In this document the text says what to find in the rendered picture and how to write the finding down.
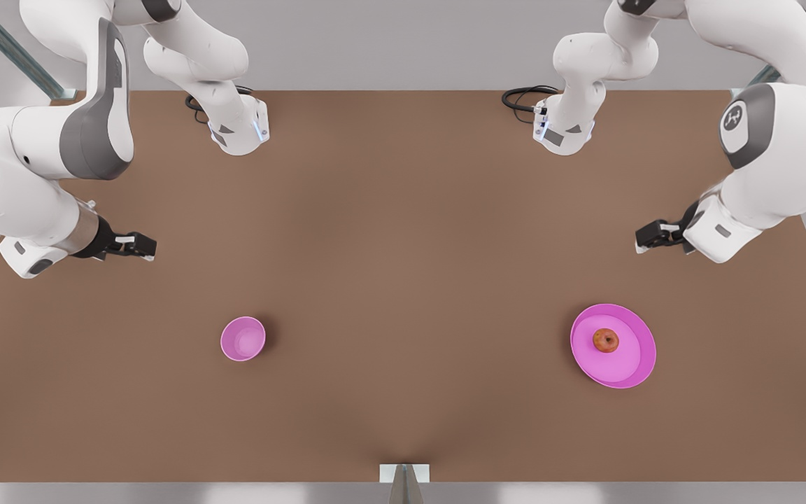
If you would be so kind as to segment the pink plate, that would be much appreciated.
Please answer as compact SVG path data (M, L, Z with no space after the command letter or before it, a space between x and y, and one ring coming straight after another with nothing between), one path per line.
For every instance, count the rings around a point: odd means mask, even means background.
M627 307L614 304L593 305L576 316L570 350L586 376L612 389L642 384L658 357L647 324Z

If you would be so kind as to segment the pink bowl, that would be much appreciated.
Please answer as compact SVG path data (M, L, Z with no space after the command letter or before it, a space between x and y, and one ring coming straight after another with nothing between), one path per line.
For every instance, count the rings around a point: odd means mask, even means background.
M256 318L242 316L236 318L222 330L220 348L231 361L248 361L256 357L265 347L266 330Z

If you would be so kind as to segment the silver frame post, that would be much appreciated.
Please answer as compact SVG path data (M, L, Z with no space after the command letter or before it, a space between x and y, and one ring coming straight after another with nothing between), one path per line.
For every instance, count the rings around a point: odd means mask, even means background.
M737 13L727 43L806 86L806 10L796 0L735 0Z
M38 89L41 89L48 96L48 99L59 100L59 102L76 99L77 90L61 86L2 25L0 25L0 52L22 71Z
M391 484L389 504L423 504L420 484L430 482L428 463L379 465L379 482Z

